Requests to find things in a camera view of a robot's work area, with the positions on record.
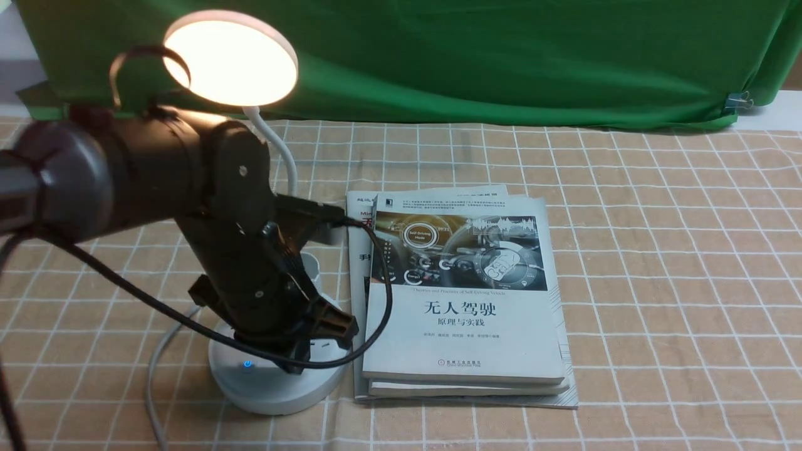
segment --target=book stack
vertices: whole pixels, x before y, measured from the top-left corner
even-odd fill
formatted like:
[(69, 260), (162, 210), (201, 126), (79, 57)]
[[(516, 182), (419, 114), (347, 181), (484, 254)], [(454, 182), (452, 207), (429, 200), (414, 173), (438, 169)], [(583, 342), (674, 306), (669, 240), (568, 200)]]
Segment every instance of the book stack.
[[(349, 230), (354, 398), (431, 398), (576, 408), (575, 379), (543, 199), (504, 185), (352, 191)], [(387, 273), (383, 264), (387, 264)]]

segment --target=green backdrop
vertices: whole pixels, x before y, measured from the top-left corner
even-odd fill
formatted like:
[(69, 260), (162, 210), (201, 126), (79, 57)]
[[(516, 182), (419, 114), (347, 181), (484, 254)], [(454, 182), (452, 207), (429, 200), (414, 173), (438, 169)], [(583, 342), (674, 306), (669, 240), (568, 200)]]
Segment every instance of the green backdrop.
[[(51, 88), (110, 104), (108, 64), (193, 10), (239, 10), (298, 53), (268, 116), (721, 128), (732, 92), (768, 104), (802, 47), (802, 0), (17, 0)], [(124, 106), (172, 86), (121, 75)], [(235, 112), (188, 96), (180, 106)], [(36, 115), (46, 115), (39, 110)]]

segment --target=glowing lamp light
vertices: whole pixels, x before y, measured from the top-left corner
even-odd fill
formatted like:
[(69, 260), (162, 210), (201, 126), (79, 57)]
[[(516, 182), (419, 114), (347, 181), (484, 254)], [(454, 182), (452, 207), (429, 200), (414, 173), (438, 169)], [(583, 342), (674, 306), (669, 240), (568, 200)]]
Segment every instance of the glowing lamp light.
[(164, 46), (189, 66), (192, 82), (164, 59), (181, 86), (204, 99), (238, 107), (275, 103), (298, 81), (298, 57), (290, 42), (270, 25), (247, 14), (203, 10), (178, 19)]

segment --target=checkered tablecloth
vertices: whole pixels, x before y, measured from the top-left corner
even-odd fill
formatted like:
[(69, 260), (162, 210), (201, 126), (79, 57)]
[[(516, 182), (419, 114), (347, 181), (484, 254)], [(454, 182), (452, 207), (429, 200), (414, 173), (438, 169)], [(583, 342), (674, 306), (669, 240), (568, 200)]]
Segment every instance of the checkered tablecloth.
[[(19, 122), (0, 118), (0, 144)], [(298, 159), (300, 194), (318, 201), (487, 183), (545, 197), (581, 406), (371, 407), (353, 402), (347, 372), (305, 412), (252, 416), (222, 399), (208, 342), (182, 332), (156, 377), (173, 449), (802, 449), (798, 133), (273, 125)], [(273, 173), (284, 192), (282, 168)], [(85, 246), (188, 306), (201, 268), (174, 224)], [(346, 249), (309, 248), (323, 290), (348, 308)], [(155, 448), (145, 365), (169, 321), (36, 242), (14, 257), (0, 299), (2, 358), (32, 449)]]

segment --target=car dashboard image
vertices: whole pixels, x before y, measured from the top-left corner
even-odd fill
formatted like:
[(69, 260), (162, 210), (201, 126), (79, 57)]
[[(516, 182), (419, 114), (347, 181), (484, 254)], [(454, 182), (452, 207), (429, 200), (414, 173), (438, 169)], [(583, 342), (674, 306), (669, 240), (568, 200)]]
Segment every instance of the car dashboard image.
[(397, 285), (546, 291), (535, 217), (377, 212), (374, 280), (381, 259)]

